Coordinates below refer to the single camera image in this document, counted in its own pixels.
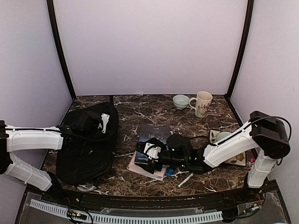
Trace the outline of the black student bag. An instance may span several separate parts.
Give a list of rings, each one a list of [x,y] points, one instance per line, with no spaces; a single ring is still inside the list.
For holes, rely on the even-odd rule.
[[[107,113],[110,121],[107,129],[112,134],[103,142],[86,144],[77,152],[59,150],[56,159],[56,177],[68,185],[79,185],[91,182],[94,186],[111,168],[117,144],[119,115],[114,106],[113,96],[108,102],[92,105],[75,111],[92,111],[98,114]]]

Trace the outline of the dark blue Wuthering Heights book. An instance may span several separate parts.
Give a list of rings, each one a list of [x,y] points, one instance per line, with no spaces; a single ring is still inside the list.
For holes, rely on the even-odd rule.
[[[149,173],[161,171],[161,153],[168,151],[166,141],[170,136],[171,128],[168,126],[143,126],[135,148],[134,164]]]

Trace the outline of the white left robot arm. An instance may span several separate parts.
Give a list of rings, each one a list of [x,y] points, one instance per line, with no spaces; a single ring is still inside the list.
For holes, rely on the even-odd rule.
[[[63,203],[66,193],[51,172],[33,167],[18,158],[14,152],[21,150],[50,149],[78,151],[86,144],[105,141],[112,132],[107,129],[110,115],[92,111],[84,112],[73,126],[47,128],[7,126],[0,122],[0,173],[12,176],[25,184],[47,192],[55,203]]]

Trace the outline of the pink notebook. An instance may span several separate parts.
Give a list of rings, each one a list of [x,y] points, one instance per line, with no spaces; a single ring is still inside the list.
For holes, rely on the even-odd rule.
[[[163,167],[161,171],[155,171],[154,174],[151,174],[151,173],[145,171],[140,166],[137,166],[134,164],[135,156],[136,156],[136,153],[133,154],[132,159],[127,166],[127,170],[129,170],[133,173],[139,174],[139,175],[143,175],[143,176],[152,178],[154,180],[162,181],[164,179],[164,176],[165,176],[165,173],[167,170],[166,167]]]

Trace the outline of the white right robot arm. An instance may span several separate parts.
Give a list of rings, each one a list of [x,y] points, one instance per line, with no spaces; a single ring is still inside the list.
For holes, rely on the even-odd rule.
[[[247,175],[247,185],[238,193],[238,198],[247,203],[256,196],[256,189],[262,187],[277,161],[290,152],[291,134],[285,130],[286,123],[288,120],[282,117],[254,111],[249,121],[235,132],[201,149],[193,148],[189,138],[172,134],[166,142],[157,138],[137,142],[136,151],[148,157],[145,170],[149,172],[167,165],[183,167],[193,174],[201,175],[212,171],[229,158],[258,148],[260,151],[255,164]]]

